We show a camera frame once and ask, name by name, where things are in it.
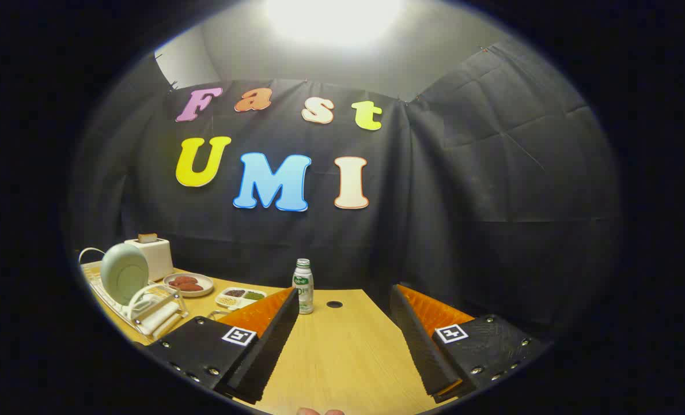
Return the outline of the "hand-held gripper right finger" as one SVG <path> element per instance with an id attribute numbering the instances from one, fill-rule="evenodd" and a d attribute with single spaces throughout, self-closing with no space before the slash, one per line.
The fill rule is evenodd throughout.
<path id="1" fill-rule="evenodd" d="M 505 381 L 550 346 L 503 317 L 472 317 L 400 284 L 389 302 L 424 389 L 437 403 Z"/>

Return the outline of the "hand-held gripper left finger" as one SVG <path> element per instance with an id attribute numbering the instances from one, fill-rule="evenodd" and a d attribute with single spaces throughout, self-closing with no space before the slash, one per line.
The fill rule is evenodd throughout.
<path id="1" fill-rule="evenodd" d="M 297 318 L 298 292 L 289 287 L 219 319 L 194 317 L 143 352 L 205 389 L 255 404 Z"/>

